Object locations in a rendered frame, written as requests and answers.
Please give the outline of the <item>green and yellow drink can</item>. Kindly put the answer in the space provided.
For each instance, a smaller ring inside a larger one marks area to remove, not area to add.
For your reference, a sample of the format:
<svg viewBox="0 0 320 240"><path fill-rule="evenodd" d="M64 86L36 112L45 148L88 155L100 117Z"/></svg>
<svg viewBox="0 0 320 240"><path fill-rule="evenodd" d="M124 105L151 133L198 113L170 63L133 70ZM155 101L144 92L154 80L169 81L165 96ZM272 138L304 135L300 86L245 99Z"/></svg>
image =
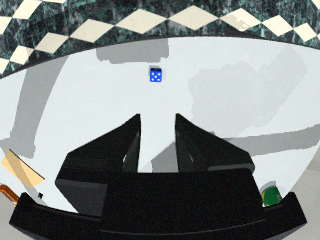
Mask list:
<svg viewBox="0 0 320 240"><path fill-rule="evenodd" d="M281 194L276 186L266 188L261 194L264 206L270 206L279 203L282 200Z"/></svg>

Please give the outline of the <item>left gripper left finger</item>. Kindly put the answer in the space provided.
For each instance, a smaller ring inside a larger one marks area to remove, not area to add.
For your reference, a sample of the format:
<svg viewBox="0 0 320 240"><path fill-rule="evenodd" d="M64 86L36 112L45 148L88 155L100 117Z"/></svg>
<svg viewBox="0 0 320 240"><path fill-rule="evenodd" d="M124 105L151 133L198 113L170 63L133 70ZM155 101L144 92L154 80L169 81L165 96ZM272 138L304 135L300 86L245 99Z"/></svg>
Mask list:
<svg viewBox="0 0 320 240"><path fill-rule="evenodd" d="M138 172L140 144L141 116L135 114L121 126L69 152L62 166Z"/></svg>

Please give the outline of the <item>blue die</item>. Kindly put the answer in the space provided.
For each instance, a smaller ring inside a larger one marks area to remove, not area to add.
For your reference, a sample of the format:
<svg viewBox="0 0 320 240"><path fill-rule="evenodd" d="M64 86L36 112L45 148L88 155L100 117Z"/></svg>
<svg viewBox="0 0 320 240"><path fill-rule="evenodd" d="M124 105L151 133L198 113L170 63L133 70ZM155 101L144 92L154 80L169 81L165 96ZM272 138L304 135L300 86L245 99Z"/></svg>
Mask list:
<svg viewBox="0 0 320 240"><path fill-rule="evenodd" d="M162 69L151 68L150 69L150 82L161 82Z"/></svg>

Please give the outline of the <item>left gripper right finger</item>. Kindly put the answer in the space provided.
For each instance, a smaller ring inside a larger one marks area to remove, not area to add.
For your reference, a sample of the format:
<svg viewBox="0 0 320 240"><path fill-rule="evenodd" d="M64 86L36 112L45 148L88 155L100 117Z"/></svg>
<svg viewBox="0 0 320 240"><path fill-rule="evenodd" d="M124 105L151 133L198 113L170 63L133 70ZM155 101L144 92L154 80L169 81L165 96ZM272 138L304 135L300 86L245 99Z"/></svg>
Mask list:
<svg viewBox="0 0 320 240"><path fill-rule="evenodd" d="M248 168L252 174L255 171L247 151L194 125L179 113L175 114L175 145L178 172L237 168Z"/></svg>

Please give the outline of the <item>tan mat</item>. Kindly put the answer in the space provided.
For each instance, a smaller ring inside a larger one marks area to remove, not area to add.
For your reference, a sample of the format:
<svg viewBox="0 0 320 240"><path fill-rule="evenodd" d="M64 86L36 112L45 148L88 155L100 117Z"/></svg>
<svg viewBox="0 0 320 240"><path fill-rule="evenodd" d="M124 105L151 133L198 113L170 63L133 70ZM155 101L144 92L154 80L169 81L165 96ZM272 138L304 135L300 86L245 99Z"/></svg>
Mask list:
<svg viewBox="0 0 320 240"><path fill-rule="evenodd" d="M8 150L1 165L29 188L33 188L45 180L45 178L28 166L11 149Z"/></svg>

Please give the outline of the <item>orange multimeter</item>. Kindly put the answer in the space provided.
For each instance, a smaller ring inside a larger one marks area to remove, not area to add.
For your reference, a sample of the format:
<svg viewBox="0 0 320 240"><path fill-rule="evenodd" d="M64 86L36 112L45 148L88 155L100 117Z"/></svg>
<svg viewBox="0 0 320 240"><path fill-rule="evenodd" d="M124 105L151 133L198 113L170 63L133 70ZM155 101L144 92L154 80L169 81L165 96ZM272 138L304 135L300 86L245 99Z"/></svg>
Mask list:
<svg viewBox="0 0 320 240"><path fill-rule="evenodd" d="M7 185L1 185L0 186L0 192L7 198L9 199L14 205L17 204L18 197ZM7 195L8 194L8 195ZM15 202L16 201L16 202Z"/></svg>

